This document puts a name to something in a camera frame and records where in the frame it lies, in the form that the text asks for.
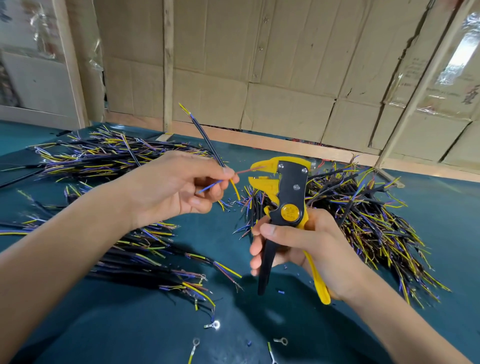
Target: yellow handle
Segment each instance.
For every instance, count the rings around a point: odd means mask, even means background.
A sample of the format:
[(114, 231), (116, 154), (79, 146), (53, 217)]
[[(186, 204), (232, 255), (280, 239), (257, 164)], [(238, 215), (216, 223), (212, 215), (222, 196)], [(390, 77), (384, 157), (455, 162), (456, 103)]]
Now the yellow handle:
[[(307, 214), (307, 207), (304, 206), (304, 214), (303, 218), (300, 222), (300, 224), (297, 226), (298, 229), (305, 229), (305, 223), (308, 220), (308, 214)], [(323, 304), (330, 304), (332, 299), (330, 298), (330, 294), (328, 293), (327, 286), (325, 285), (324, 280), (322, 277), (320, 277), (320, 273), (318, 273), (318, 270), (315, 266), (315, 263), (313, 262), (313, 258), (310, 255), (309, 252), (303, 251), (305, 256), (307, 257), (307, 260), (310, 264), (310, 268), (312, 269), (312, 275), (313, 275), (313, 282), (315, 283), (315, 288), (317, 289), (318, 297), (320, 297), (320, 301), (322, 301)]]

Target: person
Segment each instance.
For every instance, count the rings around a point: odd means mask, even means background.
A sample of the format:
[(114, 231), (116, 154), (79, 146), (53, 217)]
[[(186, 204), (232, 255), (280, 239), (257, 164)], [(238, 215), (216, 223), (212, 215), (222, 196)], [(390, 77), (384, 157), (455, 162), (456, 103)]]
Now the person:
[[(127, 232), (176, 215), (207, 213), (221, 199), (235, 172), (213, 159), (167, 152), (111, 182), (95, 187), (0, 254), (0, 364), (6, 364), (29, 334)], [(212, 181), (222, 180), (197, 194)], [(286, 261), (310, 272), (302, 250), (333, 298), (345, 301), (372, 329), (397, 363), (469, 363), (431, 328), (385, 281), (357, 257), (332, 216), (309, 210), (302, 231), (263, 218), (254, 227), (252, 274), (262, 261), (262, 240), (287, 248)]]

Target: pile of wires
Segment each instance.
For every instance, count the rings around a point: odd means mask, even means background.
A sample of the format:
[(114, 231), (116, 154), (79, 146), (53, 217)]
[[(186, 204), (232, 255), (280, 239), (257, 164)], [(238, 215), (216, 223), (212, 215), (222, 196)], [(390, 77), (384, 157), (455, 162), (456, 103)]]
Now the pile of wires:
[[(0, 235), (29, 234), (91, 188), (84, 182), (82, 187), (67, 185), (64, 191), (65, 206), (44, 205), (19, 191), (32, 202), (37, 215), (27, 215), (28, 221), (21, 224), (0, 222), (0, 226), (5, 228), (0, 230)], [(89, 276), (148, 289), (183, 293), (194, 302), (196, 310), (199, 305), (210, 303), (214, 311), (215, 303), (208, 295), (211, 292), (203, 285), (203, 282), (208, 281), (206, 276), (186, 271), (180, 266), (173, 269), (167, 256), (183, 256), (210, 265), (232, 281), (237, 290), (242, 288), (234, 277), (241, 278), (241, 275), (212, 258), (175, 244), (172, 237), (176, 228), (177, 225), (158, 222), (127, 233), (95, 264)]]
[(69, 134), (67, 142), (52, 142), (30, 147), (42, 157), (37, 164), (18, 166), (2, 172), (19, 169), (37, 169), (5, 187), (32, 175), (55, 177), (57, 181), (85, 180), (93, 177), (117, 178), (132, 169), (156, 159), (169, 150), (179, 150), (211, 157), (206, 149), (188, 143), (144, 140), (109, 129), (106, 125), (90, 132), (88, 138)]
[[(308, 179), (305, 203), (330, 212), (362, 261), (373, 269), (390, 271), (409, 304), (413, 299), (423, 308), (423, 293), (439, 301), (432, 288), (450, 290), (428, 272), (432, 270), (425, 257), (429, 252), (415, 230), (390, 210), (407, 206), (388, 191), (396, 181), (375, 182), (373, 175), (367, 182), (371, 172), (373, 169), (362, 171), (353, 162), (342, 168), (334, 163), (331, 170)], [(266, 206), (276, 208), (264, 192), (251, 187), (245, 191), (247, 196), (238, 203), (246, 225), (235, 231), (242, 237), (264, 216)]]

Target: forearm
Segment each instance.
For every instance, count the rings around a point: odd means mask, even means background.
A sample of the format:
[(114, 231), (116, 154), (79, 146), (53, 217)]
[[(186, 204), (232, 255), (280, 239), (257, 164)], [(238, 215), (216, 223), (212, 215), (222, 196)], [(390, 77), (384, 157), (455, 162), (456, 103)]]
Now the forearm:
[(0, 363), (130, 229), (122, 203), (95, 188), (0, 254)]
[(396, 363), (470, 363), (375, 272), (347, 303)]

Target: yellow round button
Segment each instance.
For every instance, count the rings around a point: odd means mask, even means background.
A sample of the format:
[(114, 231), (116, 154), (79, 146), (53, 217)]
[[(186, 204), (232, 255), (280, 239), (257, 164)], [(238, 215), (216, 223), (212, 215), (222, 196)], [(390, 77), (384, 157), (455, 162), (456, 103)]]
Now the yellow round button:
[(280, 214), (286, 221), (294, 222), (300, 217), (300, 210), (293, 204), (286, 204), (283, 205)]

